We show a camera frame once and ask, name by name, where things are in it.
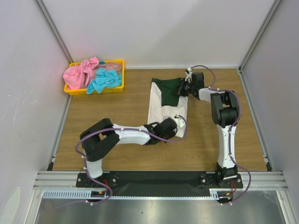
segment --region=turquoise towel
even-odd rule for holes
[[[91,94],[95,90],[101,93],[104,88],[120,86],[121,76],[122,74],[117,75],[115,70],[106,71],[104,68],[99,68],[95,73],[95,79],[87,87],[87,94]]]

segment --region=yellow basket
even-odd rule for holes
[[[104,61],[106,63],[108,62],[115,62],[115,63],[118,63],[118,64],[121,64],[122,65],[122,76],[121,76],[121,86],[117,86],[117,87],[114,87],[114,88],[105,88],[103,89],[103,91],[101,93],[107,93],[107,92],[122,92],[123,91],[123,88],[125,86],[125,61],[123,59],[117,59],[117,60],[108,60],[108,61]],[[74,62],[74,63],[71,63],[70,64],[70,67],[71,66],[74,66],[74,65],[80,65],[81,63],[80,62]],[[68,90],[69,86],[67,84],[64,85],[64,91],[68,94],[70,94],[71,96],[76,96],[76,95],[86,95],[86,91],[87,89],[77,89],[77,90]]]

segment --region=gray floor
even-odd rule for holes
[[[68,203],[43,199],[45,209]],[[223,205],[194,200],[108,200],[90,206],[68,205],[54,211],[40,208],[36,224],[284,224],[275,191],[250,191],[239,201]]]

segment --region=white wall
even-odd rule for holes
[[[239,66],[273,0],[44,0],[75,61]]]
[[[285,0],[244,75],[275,170],[282,170],[299,214],[299,1]]]
[[[0,209],[21,187],[20,224],[37,171],[50,159],[68,63],[32,0],[1,1],[0,34]]]

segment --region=wooden tabletop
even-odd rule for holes
[[[103,118],[122,126],[147,123],[150,86],[153,77],[184,77],[185,70],[125,70],[125,89],[118,93],[74,96],[64,125],[53,170],[80,170],[82,158],[75,153],[79,135]],[[204,72],[205,84],[212,75]],[[214,69],[213,87],[232,89],[242,105],[241,120],[235,135],[237,162],[249,170],[266,170],[262,150],[236,69]],[[211,105],[189,96],[187,123],[189,133],[179,143],[140,146],[115,146],[103,159],[104,170],[215,170],[219,154],[218,131],[211,117]]]

